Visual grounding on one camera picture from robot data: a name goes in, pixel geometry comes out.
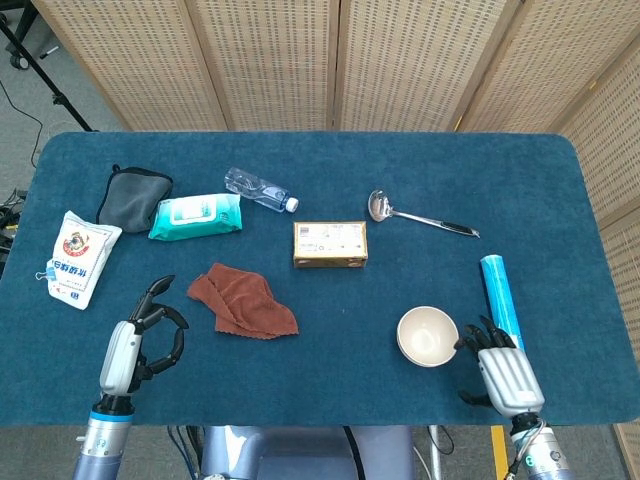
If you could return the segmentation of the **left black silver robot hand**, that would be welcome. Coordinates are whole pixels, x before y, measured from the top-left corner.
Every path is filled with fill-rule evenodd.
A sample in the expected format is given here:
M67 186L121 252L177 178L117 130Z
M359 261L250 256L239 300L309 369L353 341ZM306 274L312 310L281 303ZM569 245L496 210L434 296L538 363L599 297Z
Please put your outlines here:
M181 358L184 331L189 325L173 307L154 302L158 295L169 289L174 278L174 275L167 275L154 281L139 298L129 318L116 324L100 373L103 394L130 396L139 389L142 381L151 380ZM176 325L173 346L167 355L149 363L142 352L143 335L163 318Z

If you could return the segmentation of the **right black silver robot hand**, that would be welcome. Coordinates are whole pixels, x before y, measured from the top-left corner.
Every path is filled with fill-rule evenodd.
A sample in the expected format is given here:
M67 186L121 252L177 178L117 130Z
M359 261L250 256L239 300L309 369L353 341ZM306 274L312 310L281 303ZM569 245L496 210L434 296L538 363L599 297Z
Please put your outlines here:
M473 324L454 344L454 350L467 349L476 360L486 392L473 395L459 390L458 396L468 405L492 407L503 417L538 414L545 398L525 352L494 321L480 316L484 330Z

